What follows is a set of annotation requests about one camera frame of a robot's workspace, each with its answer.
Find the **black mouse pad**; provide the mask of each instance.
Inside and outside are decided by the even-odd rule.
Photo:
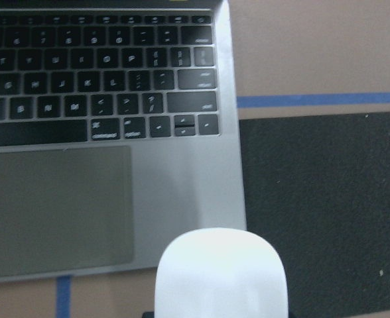
[[[390,113],[240,122],[248,230],[298,318],[390,309]]]

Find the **white object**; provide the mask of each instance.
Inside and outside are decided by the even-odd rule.
[[[162,255],[155,318],[288,318],[285,271],[261,237],[201,229],[176,238]]]

